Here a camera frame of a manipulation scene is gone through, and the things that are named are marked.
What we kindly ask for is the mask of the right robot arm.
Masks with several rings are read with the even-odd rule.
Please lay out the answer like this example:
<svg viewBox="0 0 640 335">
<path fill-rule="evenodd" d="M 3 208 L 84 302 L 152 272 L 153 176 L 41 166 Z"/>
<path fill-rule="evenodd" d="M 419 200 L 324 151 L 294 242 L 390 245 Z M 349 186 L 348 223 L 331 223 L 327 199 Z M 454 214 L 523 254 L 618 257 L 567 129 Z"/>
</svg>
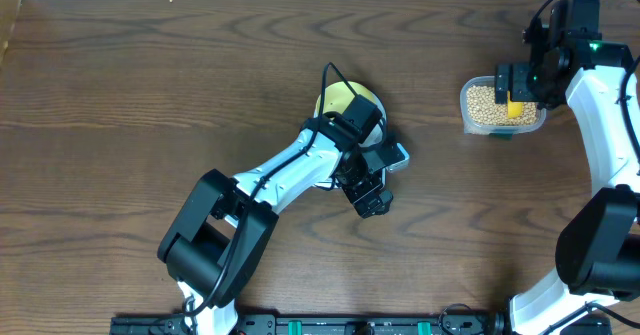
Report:
<svg viewBox="0 0 640 335">
<path fill-rule="evenodd" d="M 639 104 L 633 59 L 619 43 L 535 41 L 527 89 L 541 104 L 565 104 L 581 132 L 592 197 L 562 230 L 555 265 L 513 296 L 505 334 L 559 334 L 594 311 L 639 296 Z"/>
</svg>

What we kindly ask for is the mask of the yellow measuring scoop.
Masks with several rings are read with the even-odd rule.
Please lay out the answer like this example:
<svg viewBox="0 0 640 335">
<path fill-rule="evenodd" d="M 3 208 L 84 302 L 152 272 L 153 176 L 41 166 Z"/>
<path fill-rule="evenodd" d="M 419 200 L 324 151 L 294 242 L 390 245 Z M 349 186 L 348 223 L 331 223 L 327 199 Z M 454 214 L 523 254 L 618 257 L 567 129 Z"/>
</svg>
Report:
<svg viewBox="0 0 640 335">
<path fill-rule="evenodd" d="M 507 118 L 508 119 L 516 119 L 519 118 L 524 110 L 524 105 L 522 102 L 515 102 L 511 100 L 511 92 L 507 92 Z"/>
</svg>

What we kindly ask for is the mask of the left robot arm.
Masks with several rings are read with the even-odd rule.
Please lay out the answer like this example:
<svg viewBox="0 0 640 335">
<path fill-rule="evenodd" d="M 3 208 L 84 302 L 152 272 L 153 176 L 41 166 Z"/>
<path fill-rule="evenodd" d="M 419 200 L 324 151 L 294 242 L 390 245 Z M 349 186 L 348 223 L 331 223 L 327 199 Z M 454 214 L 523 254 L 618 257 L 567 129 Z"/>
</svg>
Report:
<svg viewBox="0 0 640 335">
<path fill-rule="evenodd" d="M 305 121 L 296 140 L 264 164 L 228 177 L 213 169 L 189 194 L 160 242 L 158 258 L 185 297 L 191 334 L 228 334 L 280 213 L 312 187 L 340 189 L 358 215 L 389 211 L 386 175 L 409 155 L 383 133 L 383 117 L 330 112 Z"/>
</svg>

